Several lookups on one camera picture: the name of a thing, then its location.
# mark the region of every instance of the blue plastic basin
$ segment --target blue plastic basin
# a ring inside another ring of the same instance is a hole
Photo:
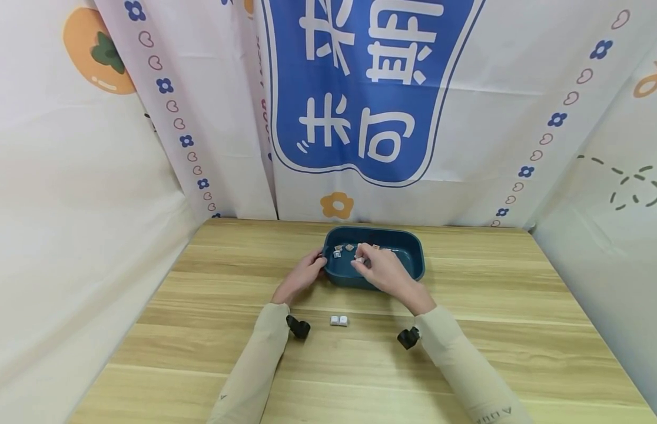
[[[408,231],[370,227],[336,227],[329,231],[324,242],[324,256],[327,264],[324,271],[328,280],[339,287],[378,290],[356,272],[350,262],[359,243],[377,244],[381,249],[393,251],[413,280],[420,280],[425,274],[425,256],[418,237]],[[351,244],[354,250],[347,251]],[[340,258],[333,257],[336,246],[343,246]]]

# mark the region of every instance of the person's right hand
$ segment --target person's right hand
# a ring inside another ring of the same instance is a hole
[[[368,259],[370,267],[358,260],[352,260],[352,267],[370,284],[403,303],[414,316],[430,312],[437,307],[425,286],[409,276],[393,251],[374,249],[367,243],[360,243],[355,257]]]

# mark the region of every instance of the persimmon illustration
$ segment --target persimmon illustration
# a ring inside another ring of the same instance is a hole
[[[135,92],[100,12],[89,8],[74,10],[65,22],[62,40],[74,66],[89,83],[113,94]]]

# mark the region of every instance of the wooden table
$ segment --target wooden table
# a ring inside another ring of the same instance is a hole
[[[214,219],[174,265],[71,423],[203,424],[260,309],[332,224]],[[657,423],[531,236],[519,229],[406,227],[424,284],[539,424]],[[263,423],[470,423],[389,296],[319,281],[293,305]],[[329,326],[347,315],[349,327]]]

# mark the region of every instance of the forearm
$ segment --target forearm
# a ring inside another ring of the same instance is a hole
[[[288,341],[285,304],[267,304],[211,411],[207,424],[259,424]]]
[[[531,424],[529,414],[443,307],[415,317],[423,348],[442,371],[473,423]]]

